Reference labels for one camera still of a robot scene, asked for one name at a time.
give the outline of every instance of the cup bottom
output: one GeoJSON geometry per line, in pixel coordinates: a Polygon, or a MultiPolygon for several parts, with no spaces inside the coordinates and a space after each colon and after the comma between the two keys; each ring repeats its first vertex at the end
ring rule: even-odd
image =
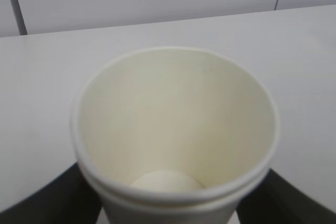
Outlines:
{"type": "Polygon", "coordinates": [[[174,170],[156,170],[136,179],[131,186],[161,192],[194,191],[203,188],[202,184],[189,175],[174,170]]]}

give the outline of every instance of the table surface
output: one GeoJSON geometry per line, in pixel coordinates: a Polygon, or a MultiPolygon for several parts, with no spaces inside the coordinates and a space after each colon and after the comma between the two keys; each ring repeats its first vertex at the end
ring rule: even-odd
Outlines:
{"type": "Polygon", "coordinates": [[[0,38],[0,210],[75,162],[71,102],[119,55],[207,48],[270,90],[281,115],[272,167],[336,211],[336,6],[0,38]]]}

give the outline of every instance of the cup rim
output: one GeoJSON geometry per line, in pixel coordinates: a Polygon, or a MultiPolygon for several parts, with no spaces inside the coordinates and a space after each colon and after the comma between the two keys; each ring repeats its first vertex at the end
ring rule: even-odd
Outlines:
{"type": "Polygon", "coordinates": [[[267,165],[270,163],[275,153],[275,150],[278,146],[279,132],[280,132],[280,119],[279,119],[278,109],[271,95],[266,89],[266,87],[253,74],[251,74],[249,71],[241,67],[235,61],[221,54],[208,50],[208,49],[181,47],[181,46],[165,46],[165,47],[151,47],[151,48],[139,49],[139,50],[132,51],[128,54],[121,55],[117,57],[116,59],[113,59],[110,62],[108,62],[103,68],[99,70],[98,73],[94,74],[86,82],[86,84],[83,86],[83,88],[80,90],[79,94],[73,101],[71,116],[70,116],[70,131],[71,131],[72,144],[74,146],[75,153],[79,161],[79,166],[83,165],[85,169],[90,173],[90,176],[92,176],[102,186],[108,187],[110,191],[114,192],[115,194],[118,194],[124,198],[133,199],[135,201],[146,201],[146,202],[163,203],[163,204],[167,204],[167,203],[181,204],[182,202],[185,202],[185,203],[204,202],[204,201],[209,201],[209,200],[216,199],[219,197],[223,197],[225,195],[229,195],[232,192],[235,192],[239,190],[240,188],[246,186],[246,184],[248,184],[251,180],[259,176],[265,170],[267,165]],[[205,54],[210,54],[210,55],[219,57],[220,59],[233,64],[235,67],[245,72],[250,78],[252,78],[260,86],[260,88],[266,95],[269,101],[269,104],[271,105],[272,113],[274,115],[275,130],[273,133],[273,142],[270,148],[266,152],[265,156],[252,169],[250,169],[248,172],[236,177],[235,179],[227,183],[209,187],[209,188],[204,188],[201,190],[186,191],[186,192],[181,192],[181,193],[154,192],[154,191],[134,188],[132,186],[125,185],[114,179],[110,179],[110,178],[107,178],[101,175],[98,169],[94,166],[93,162],[90,160],[88,151],[83,141],[81,140],[79,129],[78,129],[78,119],[79,119],[81,102],[82,102],[83,95],[88,90],[88,88],[91,86],[93,81],[101,73],[103,73],[104,71],[106,71],[107,69],[115,65],[117,62],[122,61],[123,59],[135,56],[143,52],[171,50],[171,49],[202,52],[205,54]]]}

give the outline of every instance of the white paper cup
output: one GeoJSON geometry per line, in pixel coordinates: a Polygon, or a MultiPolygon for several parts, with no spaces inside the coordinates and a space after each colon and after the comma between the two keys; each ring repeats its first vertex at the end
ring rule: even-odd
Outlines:
{"type": "Polygon", "coordinates": [[[165,47],[108,64],[75,102],[79,167],[117,224],[226,223],[278,139],[266,89],[216,53],[165,47]]]}

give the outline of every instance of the white table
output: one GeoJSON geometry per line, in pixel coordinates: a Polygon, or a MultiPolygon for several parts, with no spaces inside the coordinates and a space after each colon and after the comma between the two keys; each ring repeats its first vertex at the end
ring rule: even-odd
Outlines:
{"type": "Polygon", "coordinates": [[[282,119],[273,168],[336,211],[336,6],[0,39],[0,210],[75,162],[71,102],[105,63],[164,45],[208,48],[253,72],[282,119]]]}

